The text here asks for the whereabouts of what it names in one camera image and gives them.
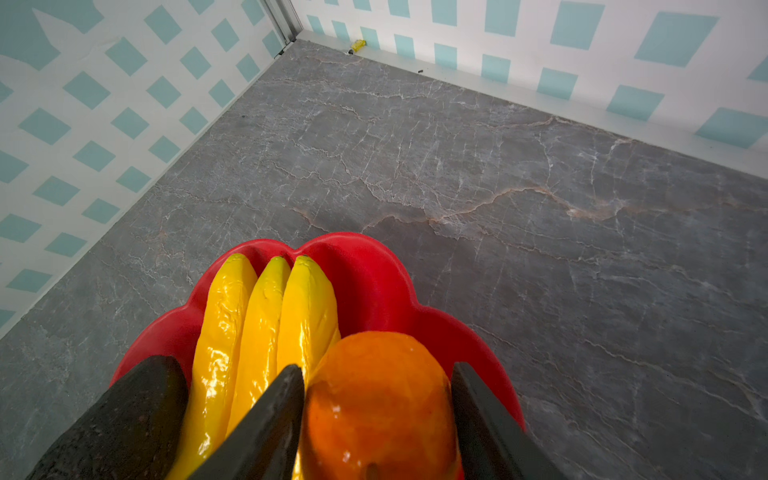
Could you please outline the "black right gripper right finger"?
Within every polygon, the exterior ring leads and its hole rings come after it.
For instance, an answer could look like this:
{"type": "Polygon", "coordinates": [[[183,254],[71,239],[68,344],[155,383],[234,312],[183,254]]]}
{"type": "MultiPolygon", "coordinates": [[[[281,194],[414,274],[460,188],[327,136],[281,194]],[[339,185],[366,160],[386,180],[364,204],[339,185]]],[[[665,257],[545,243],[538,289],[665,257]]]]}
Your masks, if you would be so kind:
{"type": "Polygon", "coordinates": [[[452,402],[466,479],[565,477],[465,362],[453,368],[452,402]]]}

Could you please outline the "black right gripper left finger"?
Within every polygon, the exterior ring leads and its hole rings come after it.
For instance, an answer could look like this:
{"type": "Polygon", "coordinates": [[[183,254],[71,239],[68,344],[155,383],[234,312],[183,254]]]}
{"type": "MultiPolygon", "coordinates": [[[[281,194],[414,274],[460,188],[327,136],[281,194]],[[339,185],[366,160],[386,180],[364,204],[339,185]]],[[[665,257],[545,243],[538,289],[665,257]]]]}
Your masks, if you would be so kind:
{"type": "Polygon", "coordinates": [[[290,479],[298,451],[305,388],[286,366],[193,479],[290,479]]]}

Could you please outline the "yellow fake banana bunch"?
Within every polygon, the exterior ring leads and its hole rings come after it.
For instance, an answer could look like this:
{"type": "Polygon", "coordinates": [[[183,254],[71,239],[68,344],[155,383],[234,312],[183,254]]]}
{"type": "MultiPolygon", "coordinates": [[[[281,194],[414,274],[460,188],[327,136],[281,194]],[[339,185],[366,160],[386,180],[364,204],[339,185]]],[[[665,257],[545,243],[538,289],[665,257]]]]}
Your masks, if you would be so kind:
{"type": "Polygon", "coordinates": [[[169,478],[187,479],[241,423],[282,368],[309,376],[340,338],[333,286],[308,256],[256,272],[229,256],[208,292],[189,403],[169,478]]]}

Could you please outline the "orange fake orange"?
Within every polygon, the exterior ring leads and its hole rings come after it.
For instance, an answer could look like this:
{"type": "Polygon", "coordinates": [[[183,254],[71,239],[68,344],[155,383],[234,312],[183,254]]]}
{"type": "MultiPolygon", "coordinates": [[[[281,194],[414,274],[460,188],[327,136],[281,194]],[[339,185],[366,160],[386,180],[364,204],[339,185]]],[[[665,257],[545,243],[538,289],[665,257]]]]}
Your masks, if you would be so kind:
{"type": "Polygon", "coordinates": [[[445,371],[406,334],[341,339],[308,382],[297,459],[306,479],[457,478],[445,371]]]}

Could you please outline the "dark fake avocado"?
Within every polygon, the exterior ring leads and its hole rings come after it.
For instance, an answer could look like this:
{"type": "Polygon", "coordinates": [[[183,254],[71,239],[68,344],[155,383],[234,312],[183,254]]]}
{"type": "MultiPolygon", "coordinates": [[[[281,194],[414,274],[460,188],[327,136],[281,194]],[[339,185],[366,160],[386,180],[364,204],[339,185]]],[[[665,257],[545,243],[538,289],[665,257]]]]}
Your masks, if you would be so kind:
{"type": "Polygon", "coordinates": [[[178,361],[151,356],[115,382],[42,455],[30,479],[163,479],[188,403],[178,361]]]}

